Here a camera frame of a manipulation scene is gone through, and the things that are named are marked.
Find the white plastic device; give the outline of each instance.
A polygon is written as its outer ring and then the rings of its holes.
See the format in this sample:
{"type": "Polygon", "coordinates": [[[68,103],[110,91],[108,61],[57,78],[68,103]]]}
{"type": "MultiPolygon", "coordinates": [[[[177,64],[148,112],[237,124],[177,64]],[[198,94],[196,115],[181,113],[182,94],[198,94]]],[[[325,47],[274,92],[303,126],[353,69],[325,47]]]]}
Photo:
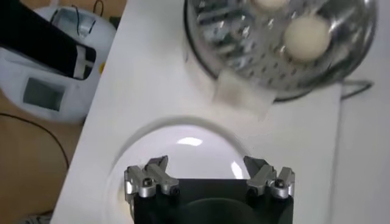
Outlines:
{"type": "MultiPolygon", "coordinates": [[[[96,51],[96,61],[86,80],[62,76],[22,56],[0,48],[0,87],[16,106],[43,119],[56,122],[79,123],[88,114],[100,79],[100,68],[106,61],[116,30],[103,18],[79,9],[77,26],[61,23],[62,29],[78,42],[96,51]],[[91,24],[90,33],[83,32],[83,24],[91,24]]],[[[72,7],[45,7],[37,12],[46,20],[54,13],[76,13],[72,7]]]]}

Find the egg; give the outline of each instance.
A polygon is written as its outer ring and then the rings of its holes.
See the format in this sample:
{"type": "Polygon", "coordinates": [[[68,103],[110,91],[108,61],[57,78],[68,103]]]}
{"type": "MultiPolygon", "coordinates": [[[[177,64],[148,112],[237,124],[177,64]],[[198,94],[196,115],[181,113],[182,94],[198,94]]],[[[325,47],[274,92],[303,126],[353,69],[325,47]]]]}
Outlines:
{"type": "Polygon", "coordinates": [[[289,0],[253,0],[255,5],[266,11],[276,11],[285,5],[289,0]]]}
{"type": "Polygon", "coordinates": [[[283,37],[287,53],[302,62],[318,59],[332,40],[329,30],[329,23],[320,16],[301,16],[293,20],[283,37]]]}

